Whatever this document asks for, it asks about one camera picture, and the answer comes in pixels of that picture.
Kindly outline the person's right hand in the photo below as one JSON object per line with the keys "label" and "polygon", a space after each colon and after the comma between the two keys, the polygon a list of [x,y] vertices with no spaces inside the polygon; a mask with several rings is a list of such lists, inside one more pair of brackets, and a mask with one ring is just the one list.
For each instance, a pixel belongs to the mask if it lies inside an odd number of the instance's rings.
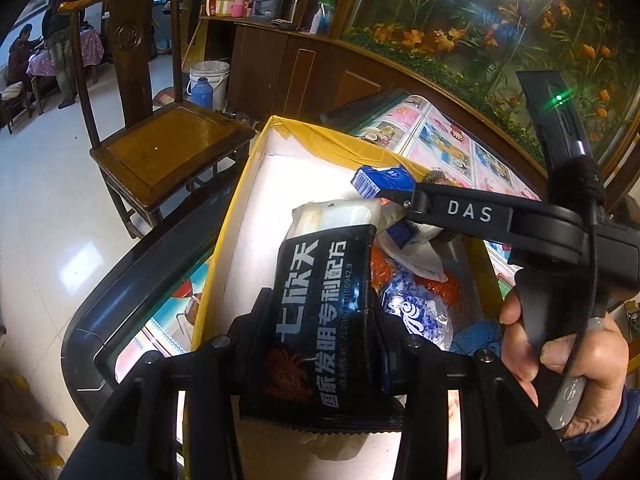
{"label": "person's right hand", "polygon": [[[576,337],[568,335],[548,341],[541,352],[536,353],[528,342],[521,316],[518,292],[511,290],[506,295],[499,316],[504,328],[501,359],[532,401],[537,402],[533,381],[539,367],[561,373],[574,348]],[[623,399],[628,356],[628,344],[610,316],[604,319],[603,328],[585,333],[570,372],[584,376],[587,383],[582,400],[563,431],[564,437],[589,434],[612,422]]]}

